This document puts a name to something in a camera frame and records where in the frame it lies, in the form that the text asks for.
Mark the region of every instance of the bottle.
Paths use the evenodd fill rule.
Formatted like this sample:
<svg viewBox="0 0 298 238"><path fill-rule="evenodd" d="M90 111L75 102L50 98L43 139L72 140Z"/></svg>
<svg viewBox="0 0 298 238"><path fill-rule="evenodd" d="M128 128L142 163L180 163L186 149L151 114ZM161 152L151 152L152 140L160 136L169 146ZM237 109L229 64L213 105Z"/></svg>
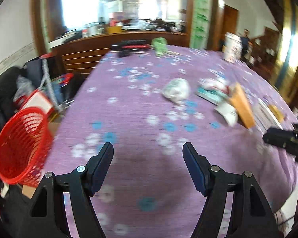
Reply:
<svg viewBox="0 0 298 238"><path fill-rule="evenodd" d="M88 37L87 29L82 30L82 38Z"/></svg>

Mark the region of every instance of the window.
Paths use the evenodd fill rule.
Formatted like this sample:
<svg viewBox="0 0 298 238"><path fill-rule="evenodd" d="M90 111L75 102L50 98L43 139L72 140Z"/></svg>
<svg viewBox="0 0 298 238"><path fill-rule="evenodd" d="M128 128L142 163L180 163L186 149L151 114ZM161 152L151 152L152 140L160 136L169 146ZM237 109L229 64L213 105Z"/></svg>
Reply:
<svg viewBox="0 0 298 238"><path fill-rule="evenodd" d="M68 29L98 22L99 0L62 0L63 19Z"/></svg>

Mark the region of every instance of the person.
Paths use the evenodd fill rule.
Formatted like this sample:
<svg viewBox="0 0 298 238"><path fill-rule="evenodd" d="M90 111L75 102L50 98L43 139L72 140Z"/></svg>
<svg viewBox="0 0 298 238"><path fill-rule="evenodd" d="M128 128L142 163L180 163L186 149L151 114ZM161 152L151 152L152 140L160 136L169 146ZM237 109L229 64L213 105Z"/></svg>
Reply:
<svg viewBox="0 0 298 238"><path fill-rule="evenodd" d="M244 29L244 36L241 37L242 40L242 57L247 53L248 44L250 41L249 38L250 32L247 29Z"/></svg>

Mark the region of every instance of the wall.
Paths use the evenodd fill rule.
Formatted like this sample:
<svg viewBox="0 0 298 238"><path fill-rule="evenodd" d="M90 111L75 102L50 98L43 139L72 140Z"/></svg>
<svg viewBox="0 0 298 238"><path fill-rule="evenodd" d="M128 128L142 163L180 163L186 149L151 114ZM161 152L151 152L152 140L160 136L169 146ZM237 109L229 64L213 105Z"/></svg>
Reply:
<svg viewBox="0 0 298 238"><path fill-rule="evenodd" d="M265 27L277 30L264 0L225 0L225 4L239 11L236 34L243 34L244 29L248 29L250 38L253 38L262 35Z"/></svg>
<svg viewBox="0 0 298 238"><path fill-rule="evenodd" d="M256 29L254 36L259 36L264 33L265 27L273 30L278 30L273 24L275 18L270 12L266 2L264 0L246 0L248 5L252 8L256 17Z"/></svg>
<svg viewBox="0 0 298 238"><path fill-rule="evenodd" d="M30 0L4 0L0 5L0 73L36 57L30 20Z"/></svg>

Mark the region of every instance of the screw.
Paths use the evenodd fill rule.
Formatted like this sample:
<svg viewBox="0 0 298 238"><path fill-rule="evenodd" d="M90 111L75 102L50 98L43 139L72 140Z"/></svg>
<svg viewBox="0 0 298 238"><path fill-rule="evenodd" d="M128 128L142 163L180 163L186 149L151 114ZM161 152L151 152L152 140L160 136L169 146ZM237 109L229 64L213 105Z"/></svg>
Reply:
<svg viewBox="0 0 298 238"><path fill-rule="evenodd" d="M83 171L85 171L85 166L79 166L76 170L79 172L79 173L81 173L81 172L83 172Z"/></svg>
<svg viewBox="0 0 298 238"><path fill-rule="evenodd" d="M218 166L211 166L211 170L213 172L218 172L220 170L220 168Z"/></svg>
<svg viewBox="0 0 298 238"><path fill-rule="evenodd" d="M247 177L252 177L253 176L252 172L250 172L250 171L245 171L244 174Z"/></svg>
<svg viewBox="0 0 298 238"><path fill-rule="evenodd" d="M45 177L45 178L50 178L52 175L53 175L52 172L47 172L47 173L44 175L44 177Z"/></svg>

